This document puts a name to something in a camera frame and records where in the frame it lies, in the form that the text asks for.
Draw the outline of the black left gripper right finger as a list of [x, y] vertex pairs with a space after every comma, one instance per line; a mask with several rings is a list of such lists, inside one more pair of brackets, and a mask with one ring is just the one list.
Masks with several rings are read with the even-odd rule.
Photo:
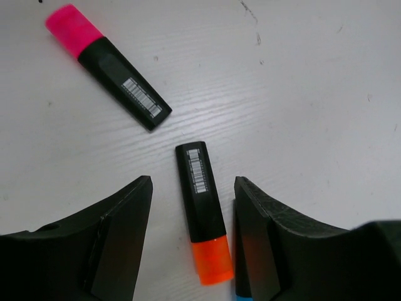
[[399, 300], [400, 221], [345, 230], [238, 176], [235, 291], [253, 300]]

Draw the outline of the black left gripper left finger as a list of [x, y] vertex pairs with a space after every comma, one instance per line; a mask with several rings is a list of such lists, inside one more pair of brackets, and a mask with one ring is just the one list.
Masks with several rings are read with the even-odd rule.
[[152, 193], [140, 176], [71, 216], [3, 235], [1, 299], [133, 299]]

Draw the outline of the blue highlighter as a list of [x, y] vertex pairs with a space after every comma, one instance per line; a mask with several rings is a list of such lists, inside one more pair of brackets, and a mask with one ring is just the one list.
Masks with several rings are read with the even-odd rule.
[[253, 301], [253, 298], [236, 294], [235, 301]]

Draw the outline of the orange highlighter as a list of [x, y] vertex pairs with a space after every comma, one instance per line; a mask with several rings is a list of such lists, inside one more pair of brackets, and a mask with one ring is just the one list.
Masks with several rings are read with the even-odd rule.
[[227, 232], [206, 143], [175, 148], [195, 267], [202, 285], [232, 280]]

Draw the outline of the pink highlighter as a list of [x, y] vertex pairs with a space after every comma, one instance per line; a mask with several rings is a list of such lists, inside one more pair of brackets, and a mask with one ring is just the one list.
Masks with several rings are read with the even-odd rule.
[[56, 40], [147, 130], [172, 112], [137, 69], [74, 5], [54, 11], [45, 26]]

